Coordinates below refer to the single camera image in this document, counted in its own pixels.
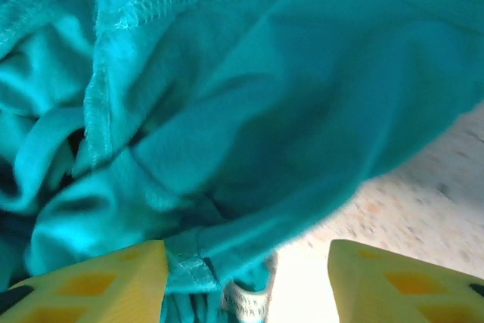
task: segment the white label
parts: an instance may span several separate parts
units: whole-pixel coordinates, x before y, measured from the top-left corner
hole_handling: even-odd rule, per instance
[[[261,323],[267,316],[268,295],[267,290],[250,293],[230,283],[224,289],[222,309],[233,313],[242,323]]]

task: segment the speckled floor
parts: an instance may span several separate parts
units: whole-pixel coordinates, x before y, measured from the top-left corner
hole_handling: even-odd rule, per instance
[[[279,253],[269,323],[338,323],[327,277],[334,238],[382,247],[484,278],[484,106],[410,163],[361,188]]]

